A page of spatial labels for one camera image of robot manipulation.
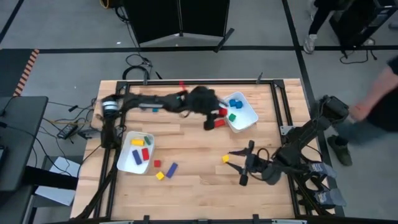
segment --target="gray floor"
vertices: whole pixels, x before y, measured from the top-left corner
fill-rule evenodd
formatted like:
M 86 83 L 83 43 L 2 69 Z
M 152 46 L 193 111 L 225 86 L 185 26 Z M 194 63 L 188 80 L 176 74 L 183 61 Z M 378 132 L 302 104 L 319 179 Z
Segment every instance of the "gray floor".
M 0 0 L 0 28 L 6 23 L 16 0 Z M 306 0 L 289 0 L 290 10 L 300 41 L 310 25 Z M 276 0 L 231 0 L 228 27 L 236 29 L 227 45 L 288 45 L 292 39 L 282 3 Z M 378 45 L 398 44 L 398 32 L 385 24 L 373 36 Z M 319 45 L 337 45 L 331 27 L 326 23 L 319 33 Z M 172 39 L 147 46 L 215 45 L 214 40 Z M 104 48 L 132 47 L 126 26 L 112 10 L 104 10 L 97 1 L 25 0 L 0 48 Z M 310 82 L 316 98 L 336 95 L 347 104 L 355 103 L 382 70 L 386 60 L 397 51 L 375 51 L 379 58 L 368 63 L 343 65 L 340 52 L 315 52 L 304 55 Z M 24 89 L 23 95 L 45 95 L 52 101 L 85 106 L 98 92 L 100 80 L 120 79 L 127 68 L 128 54 L 40 54 Z M 300 78 L 295 52 L 291 51 L 221 51 L 213 52 L 153 52 L 144 53 L 163 78 Z M 350 60 L 365 58 L 357 52 Z M 129 78 L 140 78 L 132 73 Z M 48 105 L 48 119 L 72 118 L 75 112 Z M 56 130 L 48 124 L 50 132 Z M 61 155 L 55 141 L 39 135 L 52 156 Z M 79 137 L 60 141 L 68 156 L 83 154 L 85 142 Z M 348 217 L 398 219 L 398 194 L 394 191 L 398 177 L 393 173 L 398 153 L 397 140 L 385 138 L 364 148 L 352 148 L 354 166 L 342 167 L 331 152 L 332 163 L 338 171 L 338 186 L 348 206 Z M 43 153 L 39 153 L 39 162 Z M 35 223 L 65 220 L 70 209 L 40 209 Z

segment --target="person's hand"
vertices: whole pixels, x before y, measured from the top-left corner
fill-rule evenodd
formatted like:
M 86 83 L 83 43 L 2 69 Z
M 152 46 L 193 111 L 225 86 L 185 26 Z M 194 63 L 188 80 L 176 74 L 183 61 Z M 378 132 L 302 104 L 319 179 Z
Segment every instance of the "person's hand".
M 370 112 L 371 108 L 363 103 L 358 103 L 357 105 L 350 106 L 349 108 L 349 114 L 356 121 L 364 120 L 369 115 Z

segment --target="white plastic bowl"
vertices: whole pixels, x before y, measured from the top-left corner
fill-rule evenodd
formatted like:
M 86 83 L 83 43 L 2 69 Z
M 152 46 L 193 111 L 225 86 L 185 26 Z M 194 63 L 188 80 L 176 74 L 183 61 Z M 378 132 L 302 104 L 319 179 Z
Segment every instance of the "white plastic bowl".
M 151 141 L 151 145 L 148 146 L 145 142 L 144 146 L 133 146 L 131 145 L 131 140 L 133 139 L 142 139 L 147 136 Z M 141 133 L 137 131 L 129 131 L 124 139 L 123 148 L 120 153 L 118 163 L 116 166 L 119 170 L 130 172 L 133 174 L 145 174 L 148 170 L 149 164 L 152 160 L 152 154 L 154 153 L 155 146 L 155 137 L 151 134 Z M 144 161 L 142 159 L 142 151 L 141 149 L 148 148 L 149 159 Z M 142 164 L 137 165 L 134 156 L 132 155 L 133 150 L 137 149 L 139 157 L 141 158 Z
M 236 107 L 229 106 L 229 100 L 242 101 L 243 107 L 241 109 L 237 109 Z M 231 127 L 232 131 L 235 133 L 239 133 L 248 127 L 254 125 L 259 120 L 259 116 L 253 110 L 247 99 L 244 97 L 243 93 L 235 92 L 224 98 L 225 103 L 228 104 L 228 114 L 225 117 L 227 123 Z M 228 117 L 233 113 L 236 115 L 236 119 L 231 122 Z

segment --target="wooden table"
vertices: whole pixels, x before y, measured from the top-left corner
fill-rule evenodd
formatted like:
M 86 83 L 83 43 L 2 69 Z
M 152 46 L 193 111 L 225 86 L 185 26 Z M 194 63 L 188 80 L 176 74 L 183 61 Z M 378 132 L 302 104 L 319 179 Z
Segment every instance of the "wooden table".
M 102 81 L 98 100 L 114 94 L 117 81 Z M 299 79 L 284 80 L 290 112 L 295 126 L 309 119 L 307 103 Z M 293 218 L 292 199 L 287 176 L 271 186 L 249 177 L 248 186 L 239 185 L 239 175 L 224 164 L 221 156 L 229 151 L 243 149 L 249 140 L 256 143 L 255 151 L 266 147 L 273 153 L 280 146 L 280 135 L 270 85 L 208 85 L 222 98 L 240 91 L 259 115 L 259 121 L 251 128 L 235 134 L 228 126 L 212 131 L 203 130 L 206 119 L 191 114 L 183 119 L 177 114 L 134 109 L 126 116 L 127 131 L 142 131 L 155 136 L 153 159 L 162 161 L 161 168 L 150 166 L 145 175 L 118 172 L 112 220 L 189 219 L 249 219 L 253 214 L 260 218 Z M 179 86 L 134 86 L 131 92 L 147 95 L 166 95 L 180 91 Z M 286 123 L 280 91 L 277 91 L 282 119 Z M 94 114 L 100 113 L 99 103 Z M 101 122 L 93 120 L 93 126 Z M 87 143 L 85 157 L 100 144 L 99 139 Z M 310 145 L 317 148 L 316 140 Z M 319 160 L 318 152 L 306 147 L 303 153 Z M 90 201 L 98 188 L 104 150 L 98 149 L 81 168 L 71 217 L 77 216 Z M 178 169 L 171 179 L 157 180 L 158 171 L 167 172 L 171 163 Z M 230 156 L 230 162 L 243 165 L 244 158 Z M 101 215 L 105 214 L 108 193 L 103 197 Z

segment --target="white paper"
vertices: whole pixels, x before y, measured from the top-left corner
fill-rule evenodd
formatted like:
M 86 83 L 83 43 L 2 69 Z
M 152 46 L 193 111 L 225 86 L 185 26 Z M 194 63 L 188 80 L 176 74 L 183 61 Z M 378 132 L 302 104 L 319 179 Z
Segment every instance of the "white paper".
M 72 176 L 77 177 L 77 172 L 80 167 L 80 164 L 77 164 L 76 162 L 72 162 L 63 157 L 58 157 L 57 160 L 54 161 L 54 164 L 57 167 L 59 167 L 60 169 L 67 171 Z M 62 174 L 62 175 L 69 175 L 67 173 L 64 173 L 62 170 L 57 169 L 53 165 L 50 169 L 50 172 L 54 172 L 54 173 Z M 75 190 L 58 189 L 55 187 L 39 186 L 36 190 L 36 194 L 43 196 L 45 198 L 54 200 L 56 202 L 62 203 L 64 205 L 70 206 L 73 202 L 73 199 L 75 198 L 76 191 Z

